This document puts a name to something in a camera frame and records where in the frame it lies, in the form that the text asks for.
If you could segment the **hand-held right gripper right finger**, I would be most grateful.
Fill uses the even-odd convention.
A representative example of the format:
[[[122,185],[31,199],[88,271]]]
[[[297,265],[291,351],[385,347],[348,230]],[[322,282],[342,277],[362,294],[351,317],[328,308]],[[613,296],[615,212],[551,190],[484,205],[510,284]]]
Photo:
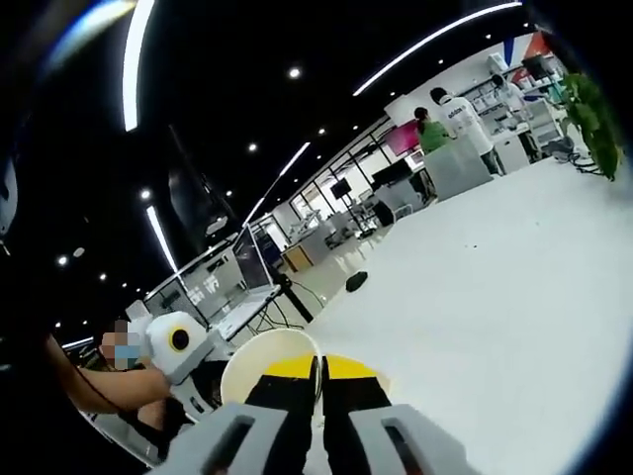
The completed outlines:
[[[464,446],[418,410],[394,405],[379,374],[340,355],[322,360],[323,443],[334,474],[469,474]]]

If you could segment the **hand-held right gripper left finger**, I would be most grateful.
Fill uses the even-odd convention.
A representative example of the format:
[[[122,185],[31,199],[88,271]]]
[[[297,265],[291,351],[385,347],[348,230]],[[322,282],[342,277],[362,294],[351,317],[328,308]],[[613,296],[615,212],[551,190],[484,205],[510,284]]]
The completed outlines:
[[[167,474],[300,474],[311,445],[317,357],[270,364],[244,403],[223,404],[179,435]]]

